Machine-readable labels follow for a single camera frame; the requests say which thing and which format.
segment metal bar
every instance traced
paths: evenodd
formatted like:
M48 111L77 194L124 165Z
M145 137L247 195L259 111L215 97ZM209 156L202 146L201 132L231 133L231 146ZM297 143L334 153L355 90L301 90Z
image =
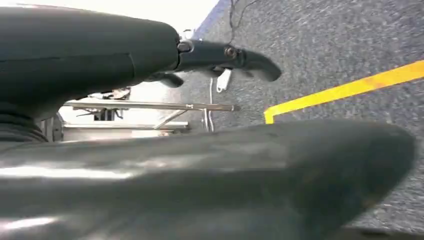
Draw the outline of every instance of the metal bar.
M162 118L160 122L156 124L153 128L158 129L186 112L187 110L176 110L173 113L169 114L168 116L165 116L164 118Z
M110 121L96 121L94 123L64 123L65 129L134 129L134 130L187 130L189 123L168 122L167 124L154 128L157 124L131 124L131 123L116 123Z
M93 109L162 109L162 110L203 110L233 112L238 108L231 104L203 104L203 103L166 103L140 102L127 100L71 100L64 106Z

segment metal frame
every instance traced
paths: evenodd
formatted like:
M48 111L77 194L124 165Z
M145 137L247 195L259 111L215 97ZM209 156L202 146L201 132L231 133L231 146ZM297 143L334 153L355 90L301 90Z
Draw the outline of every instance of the metal frame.
M139 130L160 130L166 128L168 130L178 130L176 126L171 126L169 123L175 118L181 116L188 111L202 111L202 119L204 128L207 132L213 132L214 128L212 119L209 117L211 111L223 111L223 112L234 112L240 108L232 104L203 104L203 103L166 103L166 102L139 102L139 101L128 101L128 100L101 100L101 99L83 99L83 100L71 100L67 101L64 106L73 107L74 109L157 109L157 110L175 110L171 114L163 117L157 124L148 126L143 124L141 127L135 127L138 124L131 124L131 126L120 124L107 123L106 125L101 124L96 128L137 128ZM80 124L80 128L84 125L96 125L93 124Z

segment yellow tape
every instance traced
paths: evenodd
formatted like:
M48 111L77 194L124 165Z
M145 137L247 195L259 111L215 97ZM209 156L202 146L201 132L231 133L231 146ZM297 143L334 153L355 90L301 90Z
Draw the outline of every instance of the yellow tape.
M424 60L272 106L264 112L265 123L273 124L274 116L276 115L328 103L422 77L424 77Z

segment metal bolt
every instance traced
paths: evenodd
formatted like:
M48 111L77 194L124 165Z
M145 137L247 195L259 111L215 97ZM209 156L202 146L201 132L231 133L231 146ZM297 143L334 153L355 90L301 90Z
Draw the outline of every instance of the metal bolt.
M233 59L237 56L237 51L234 49L234 47L231 47L231 46L227 47L224 50L224 53L225 53L226 56L233 58Z
M182 53L190 52L192 50L192 46L188 42L180 42L177 48Z

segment gray carpet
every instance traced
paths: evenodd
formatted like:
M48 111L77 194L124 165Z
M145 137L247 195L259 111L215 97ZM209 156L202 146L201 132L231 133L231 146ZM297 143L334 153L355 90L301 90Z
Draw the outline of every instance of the gray carpet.
M243 5L241 0L235 17ZM197 31L210 41L228 41L229 0L222 0ZM264 123L263 111L292 99L424 60L423 0L259 0L244 14L233 42L271 57L283 70L273 83L236 77L216 103L242 111L216 112L219 129ZM193 73L172 89L171 99L208 102L209 79ZM185 116L195 129L201 115ZM357 227L424 234L424 79L394 85L276 117L277 122L350 118L390 122L421 140L415 172Z

